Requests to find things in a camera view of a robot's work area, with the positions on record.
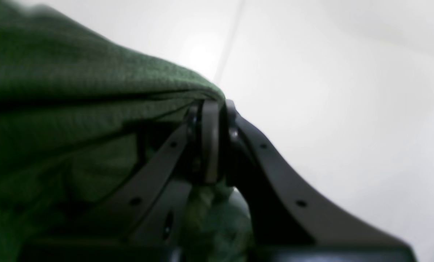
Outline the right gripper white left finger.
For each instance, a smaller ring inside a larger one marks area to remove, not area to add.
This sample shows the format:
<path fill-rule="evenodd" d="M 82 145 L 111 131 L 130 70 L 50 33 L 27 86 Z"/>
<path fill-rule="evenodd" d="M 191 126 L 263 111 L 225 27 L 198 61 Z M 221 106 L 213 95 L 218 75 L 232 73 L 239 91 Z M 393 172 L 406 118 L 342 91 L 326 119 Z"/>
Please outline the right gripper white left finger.
<path fill-rule="evenodd" d="M 177 247 L 194 185 L 219 176 L 219 103 L 194 103 L 152 159 L 75 220 L 34 238 L 20 262 L 181 262 Z"/>

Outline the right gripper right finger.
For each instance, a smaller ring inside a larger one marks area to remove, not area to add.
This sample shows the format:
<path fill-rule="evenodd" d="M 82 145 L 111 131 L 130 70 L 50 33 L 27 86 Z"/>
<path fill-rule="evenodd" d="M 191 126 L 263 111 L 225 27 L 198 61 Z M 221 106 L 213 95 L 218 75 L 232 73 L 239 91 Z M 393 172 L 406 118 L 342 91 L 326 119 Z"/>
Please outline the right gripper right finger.
<path fill-rule="evenodd" d="M 250 262 L 415 262 L 412 248 L 340 208 L 303 179 L 231 100 L 220 113 L 227 182 L 250 210 Z"/>

